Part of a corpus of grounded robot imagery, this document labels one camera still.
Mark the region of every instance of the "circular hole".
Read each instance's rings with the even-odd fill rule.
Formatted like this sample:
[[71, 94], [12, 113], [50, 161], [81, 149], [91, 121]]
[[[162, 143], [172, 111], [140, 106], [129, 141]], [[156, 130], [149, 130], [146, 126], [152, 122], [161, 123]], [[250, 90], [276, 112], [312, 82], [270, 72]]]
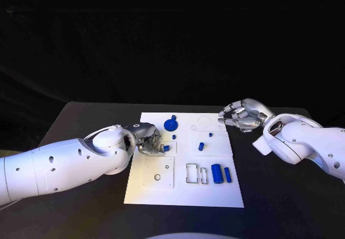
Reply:
[[340, 162], [335, 162], [335, 168], [340, 168], [341, 164]]

